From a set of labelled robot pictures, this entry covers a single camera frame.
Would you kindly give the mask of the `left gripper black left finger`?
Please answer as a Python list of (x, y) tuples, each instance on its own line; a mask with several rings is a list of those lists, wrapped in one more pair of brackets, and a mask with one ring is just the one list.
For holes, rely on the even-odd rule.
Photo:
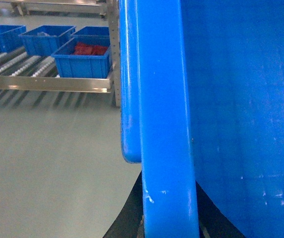
[(104, 238), (144, 238), (142, 172)]

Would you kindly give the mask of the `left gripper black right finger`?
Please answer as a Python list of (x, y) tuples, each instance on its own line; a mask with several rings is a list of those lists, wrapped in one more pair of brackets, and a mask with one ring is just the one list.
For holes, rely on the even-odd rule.
[(196, 182), (200, 238), (245, 238)]

